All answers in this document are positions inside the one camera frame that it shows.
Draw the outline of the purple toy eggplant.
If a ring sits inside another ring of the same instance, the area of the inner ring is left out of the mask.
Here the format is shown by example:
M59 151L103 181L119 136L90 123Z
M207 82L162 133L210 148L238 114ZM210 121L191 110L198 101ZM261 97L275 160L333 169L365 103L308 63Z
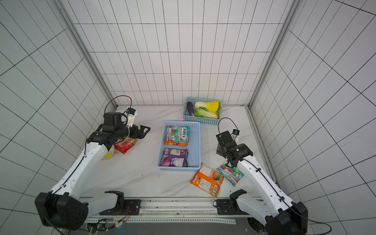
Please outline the purple toy eggplant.
M195 110L194 110L193 104L191 102L187 103L187 111L188 111L190 116L192 116L192 117L194 116Z

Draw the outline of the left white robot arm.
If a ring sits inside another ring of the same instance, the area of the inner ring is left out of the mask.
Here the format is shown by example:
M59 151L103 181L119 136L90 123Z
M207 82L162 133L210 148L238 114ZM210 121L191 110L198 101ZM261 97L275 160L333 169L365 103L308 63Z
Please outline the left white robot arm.
M44 226L77 230L87 218L100 212L122 214L126 208L124 194L106 191L103 196L81 199L83 187L97 164L111 150L113 145L126 138L143 139L150 127L136 126L138 112L128 108L126 112L107 112L101 124L85 141L79 158L62 179L47 193L39 193L35 206Z

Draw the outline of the large light blue basket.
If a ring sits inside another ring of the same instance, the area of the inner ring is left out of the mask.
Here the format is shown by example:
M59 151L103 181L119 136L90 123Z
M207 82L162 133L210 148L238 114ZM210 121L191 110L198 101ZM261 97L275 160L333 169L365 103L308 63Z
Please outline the large light blue basket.
M169 126L187 126L190 128L189 131L189 142L186 147L183 146L174 146L164 144L164 136L167 134L167 128ZM160 150L157 158L157 168L160 170L173 170L173 171L198 171L201 167L201 132L200 132L200 123L194 121L174 121L169 120L164 123L162 131L162 140L160 144ZM160 163L163 158L163 153L165 148L173 149L186 149L188 151L188 166L185 167L176 167L176 166L160 166Z

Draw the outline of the patterned round plate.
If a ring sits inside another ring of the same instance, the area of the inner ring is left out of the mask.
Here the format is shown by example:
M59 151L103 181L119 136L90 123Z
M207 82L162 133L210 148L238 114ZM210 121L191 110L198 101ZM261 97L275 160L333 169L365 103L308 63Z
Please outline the patterned round plate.
M108 159L112 158L113 155L114 155L114 152L115 152L115 147L114 147L114 145L112 145L110 150L103 156L103 158L101 160L104 161L104 160L108 160Z

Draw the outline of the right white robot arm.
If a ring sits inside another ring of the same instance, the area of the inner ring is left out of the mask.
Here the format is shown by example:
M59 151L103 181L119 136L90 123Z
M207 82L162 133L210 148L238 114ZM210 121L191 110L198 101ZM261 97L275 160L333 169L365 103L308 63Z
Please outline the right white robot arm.
M262 197L259 202L243 189L232 193L232 212L246 213L259 222L269 235L304 235L308 229L308 209L287 196L261 167L245 144L237 144L229 131L216 135L219 152L239 169Z

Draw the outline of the orange snack bag front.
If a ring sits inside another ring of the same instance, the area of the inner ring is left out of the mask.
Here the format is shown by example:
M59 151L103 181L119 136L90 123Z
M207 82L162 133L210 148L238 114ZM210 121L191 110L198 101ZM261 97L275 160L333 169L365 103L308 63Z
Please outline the orange snack bag front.
M223 180L224 176L202 163L190 183L217 198Z

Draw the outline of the yellow toy cabbage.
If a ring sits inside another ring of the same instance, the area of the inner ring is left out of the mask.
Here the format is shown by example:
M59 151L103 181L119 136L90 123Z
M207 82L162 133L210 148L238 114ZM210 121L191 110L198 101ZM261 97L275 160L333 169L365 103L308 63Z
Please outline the yellow toy cabbage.
M195 103L195 109L205 108L209 112L217 113L220 108L220 105L221 103L218 100L210 101L210 102L198 101Z

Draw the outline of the green toy cabbage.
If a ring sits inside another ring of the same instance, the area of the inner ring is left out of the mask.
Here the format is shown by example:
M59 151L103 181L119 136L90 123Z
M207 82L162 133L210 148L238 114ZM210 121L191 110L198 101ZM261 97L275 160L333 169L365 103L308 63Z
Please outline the green toy cabbage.
M201 118L211 118L211 119L218 119L218 115L216 113L213 113L211 111L208 111L204 107L200 107L196 109L194 115L196 117L201 117Z

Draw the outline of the orange candy bag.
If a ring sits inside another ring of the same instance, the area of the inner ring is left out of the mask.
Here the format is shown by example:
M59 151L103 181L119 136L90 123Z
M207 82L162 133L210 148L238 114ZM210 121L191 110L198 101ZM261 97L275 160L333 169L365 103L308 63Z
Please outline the orange candy bag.
M164 141L164 145L170 145L170 146L182 146L186 147L189 143L187 142L174 142L174 141Z

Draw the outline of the teal red Fox's candy bag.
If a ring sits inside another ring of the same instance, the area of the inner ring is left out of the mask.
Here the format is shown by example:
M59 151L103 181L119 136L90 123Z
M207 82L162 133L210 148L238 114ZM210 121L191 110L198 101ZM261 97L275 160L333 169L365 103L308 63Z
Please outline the teal red Fox's candy bag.
M235 186L244 174L235 166L230 166L230 164L220 165L216 171L224 176L233 186Z

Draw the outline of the small teal basket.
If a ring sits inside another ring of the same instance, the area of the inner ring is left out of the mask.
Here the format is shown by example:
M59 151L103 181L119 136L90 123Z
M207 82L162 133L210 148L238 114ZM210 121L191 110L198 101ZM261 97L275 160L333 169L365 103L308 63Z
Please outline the small teal basket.
M218 125L221 109L222 103L219 100L187 97L183 108L183 120Z

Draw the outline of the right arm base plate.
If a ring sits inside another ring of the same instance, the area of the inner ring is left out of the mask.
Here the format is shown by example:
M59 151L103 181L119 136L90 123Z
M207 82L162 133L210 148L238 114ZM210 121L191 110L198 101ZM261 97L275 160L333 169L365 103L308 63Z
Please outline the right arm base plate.
M217 199L213 205L216 207L218 215L240 214L237 205L231 199Z

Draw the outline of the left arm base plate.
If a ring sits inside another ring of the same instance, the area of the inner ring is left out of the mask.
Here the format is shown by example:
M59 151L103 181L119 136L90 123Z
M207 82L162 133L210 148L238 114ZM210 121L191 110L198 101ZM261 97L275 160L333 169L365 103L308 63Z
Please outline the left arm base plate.
M141 200L126 199L123 205L122 215L139 215L141 208Z

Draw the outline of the purple candy bag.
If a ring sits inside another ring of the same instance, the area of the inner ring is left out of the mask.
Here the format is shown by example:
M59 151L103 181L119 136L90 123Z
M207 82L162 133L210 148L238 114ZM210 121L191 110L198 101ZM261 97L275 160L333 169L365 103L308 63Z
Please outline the purple candy bag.
M165 148L159 166L165 167L187 167L188 150Z

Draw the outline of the aluminium mounting rail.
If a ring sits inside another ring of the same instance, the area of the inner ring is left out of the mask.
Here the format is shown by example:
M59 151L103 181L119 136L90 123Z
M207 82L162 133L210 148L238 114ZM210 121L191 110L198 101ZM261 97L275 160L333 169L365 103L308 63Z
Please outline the aluminium mounting rail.
M62 219L72 219L74 222L84 222L93 216L99 218L114 217L118 220L128 216L122 215L124 201L120 197L113 208L103 204L103 199L91 202L80 202L70 197L64 197L62 202L55 204L54 212ZM141 200L140 216L186 216L186 215L218 215L213 205L216 200L209 198L189 198L177 200L159 198Z

